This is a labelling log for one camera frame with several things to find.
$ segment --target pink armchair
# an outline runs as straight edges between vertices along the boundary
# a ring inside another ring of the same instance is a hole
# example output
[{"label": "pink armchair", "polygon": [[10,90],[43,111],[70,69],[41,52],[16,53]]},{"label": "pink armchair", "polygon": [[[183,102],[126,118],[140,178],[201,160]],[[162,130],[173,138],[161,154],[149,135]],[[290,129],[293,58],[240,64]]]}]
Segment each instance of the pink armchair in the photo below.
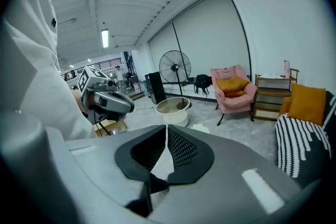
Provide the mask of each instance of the pink armchair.
[{"label": "pink armchair", "polygon": [[226,98],[224,92],[218,87],[216,79],[230,79],[232,77],[240,77],[248,80],[241,65],[236,65],[234,67],[228,67],[224,69],[211,69],[212,83],[215,88],[215,97],[218,103],[216,109],[218,109],[219,107],[221,112],[223,113],[217,126],[220,125],[220,122],[222,121],[225,113],[248,111],[251,117],[251,121],[254,121],[251,113],[251,102],[254,99],[257,87],[254,84],[249,83],[245,86],[245,94],[243,94],[242,96]]}]

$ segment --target black cable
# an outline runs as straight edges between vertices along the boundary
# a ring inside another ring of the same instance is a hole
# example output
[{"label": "black cable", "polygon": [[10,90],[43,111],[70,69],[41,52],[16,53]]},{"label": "black cable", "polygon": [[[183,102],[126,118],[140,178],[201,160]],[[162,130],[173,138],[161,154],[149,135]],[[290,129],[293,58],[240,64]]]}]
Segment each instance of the black cable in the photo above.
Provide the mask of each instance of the black cable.
[{"label": "black cable", "polygon": [[101,134],[100,129],[98,128],[98,125],[97,125],[97,124],[96,124],[96,127],[97,127],[97,129],[98,129],[98,131],[99,131],[99,133],[100,133],[100,136],[103,136],[103,135]]},{"label": "black cable", "polygon": [[101,122],[99,122],[99,125],[103,128],[103,130],[106,132],[107,135],[111,135],[111,133],[106,130],[106,128],[101,124]]}]

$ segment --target black and white striped blanket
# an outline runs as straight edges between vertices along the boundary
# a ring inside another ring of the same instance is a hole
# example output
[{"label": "black and white striped blanket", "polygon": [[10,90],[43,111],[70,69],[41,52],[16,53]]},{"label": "black and white striped blanket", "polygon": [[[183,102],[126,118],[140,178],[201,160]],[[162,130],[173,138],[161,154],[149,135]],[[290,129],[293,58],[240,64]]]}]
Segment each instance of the black and white striped blanket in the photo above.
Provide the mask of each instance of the black and white striped blanket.
[{"label": "black and white striped blanket", "polygon": [[320,178],[332,148],[321,126],[287,115],[281,115],[275,125],[277,165],[304,187]]}]

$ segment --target fluorescent light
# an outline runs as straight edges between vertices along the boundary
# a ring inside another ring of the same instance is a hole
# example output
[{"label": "fluorescent light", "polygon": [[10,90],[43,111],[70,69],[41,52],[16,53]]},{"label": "fluorescent light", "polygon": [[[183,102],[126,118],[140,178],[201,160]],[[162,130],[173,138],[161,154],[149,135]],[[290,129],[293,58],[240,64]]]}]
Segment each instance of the fluorescent light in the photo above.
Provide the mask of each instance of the fluorescent light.
[{"label": "fluorescent light", "polygon": [[109,31],[107,29],[101,31],[101,38],[103,40],[103,48],[109,46]]}]

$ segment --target black bag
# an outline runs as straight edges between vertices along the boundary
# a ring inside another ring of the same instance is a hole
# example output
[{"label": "black bag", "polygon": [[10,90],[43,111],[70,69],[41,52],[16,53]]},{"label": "black bag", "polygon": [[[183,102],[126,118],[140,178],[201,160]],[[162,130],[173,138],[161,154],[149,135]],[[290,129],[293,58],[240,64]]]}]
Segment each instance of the black bag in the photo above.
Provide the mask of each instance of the black bag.
[{"label": "black bag", "polygon": [[198,75],[196,77],[196,81],[194,84],[194,90],[195,93],[198,93],[198,89],[201,88],[203,90],[203,95],[208,95],[209,91],[208,91],[208,87],[212,84],[212,80],[211,77],[207,76],[207,75]]}]

